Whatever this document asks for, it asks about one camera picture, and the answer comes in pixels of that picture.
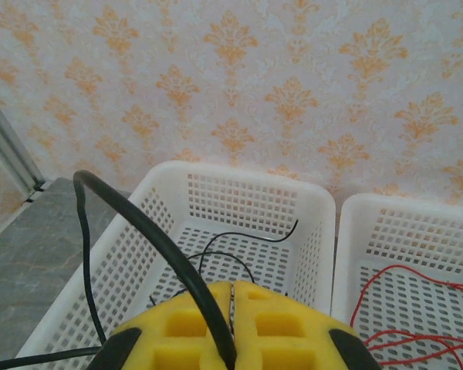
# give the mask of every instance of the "black wire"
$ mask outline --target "black wire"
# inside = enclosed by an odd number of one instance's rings
[[[100,317],[94,302],[93,289],[91,287],[91,272],[90,272],[90,253],[91,253],[91,235],[90,226],[86,215],[86,194],[83,185],[79,181],[74,181],[74,190],[77,198],[77,216],[79,218],[80,228],[83,232],[83,276],[84,276],[84,291],[86,293],[87,307],[90,310],[91,319],[94,323],[96,333],[100,339],[101,345],[106,341],[105,332],[101,325]]]
[[[218,239],[219,237],[224,237],[225,235],[238,235],[238,236],[241,236],[241,237],[250,237],[251,239],[256,239],[257,241],[267,241],[269,243],[281,243],[282,241],[285,241],[286,239],[288,239],[293,234],[293,231],[295,231],[296,226],[297,226],[298,223],[299,223],[299,221],[296,220],[295,223],[293,224],[292,229],[287,233],[287,235],[285,235],[281,239],[270,239],[268,237],[257,237],[255,235],[251,235],[251,234],[235,233],[234,231],[227,231],[225,233],[216,234],[215,236],[213,236],[210,239],[210,241],[206,244],[206,246],[204,247],[204,250],[202,251],[203,254],[201,256],[201,261],[199,262],[199,268],[198,268],[199,274],[202,274],[202,265],[204,264],[205,253],[208,251],[208,248],[211,246],[211,244],[216,239]]]
[[[83,183],[96,195],[103,199],[116,212],[143,234],[160,252],[163,258],[174,269],[177,276],[191,293],[196,305],[202,313],[219,355],[228,370],[235,367],[237,351],[226,320],[221,313],[216,300],[213,298],[206,283],[194,269],[191,262],[185,257],[177,245],[162,231],[146,214],[125,199],[116,190],[110,187],[89,171],[81,170],[74,173],[74,190],[79,204],[85,207],[86,196]]]
[[[54,362],[60,360],[66,360],[68,358],[91,356],[98,353],[101,347],[87,347],[70,349],[68,351],[61,351],[56,353],[48,353],[44,355],[11,358],[9,360],[0,361],[0,370],[7,368],[18,368],[21,366],[44,364],[46,362]]]
[[[244,269],[247,271],[247,274],[248,276],[250,277],[250,281],[252,283],[255,284],[255,279],[254,279],[254,275],[252,274],[252,272],[250,271],[250,269],[248,268],[248,266],[245,264],[244,261],[242,261],[240,258],[238,258],[237,256],[231,254],[231,253],[227,253],[227,252],[220,252],[220,251],[208,251],[208,252],[201,252],[201,253],[196,253],[196,254],[192,254],[190,257],[187,257],[188,260],[192,259],[192,258],[196,258],[196,257],[199,257],[199,256],[203,256],[203,255],[207,255],[207,254],[220,254],[222,256],[227,256],[227,257],[231,257],[231,258],[234,258],[238,263],[240,263]],[[181,289],[179,291],[177,291],[177,293],[175,293],[173,295],[173,297],[177,297],[179,294],[182,294],[183,292],[185,292],[187,289]]]

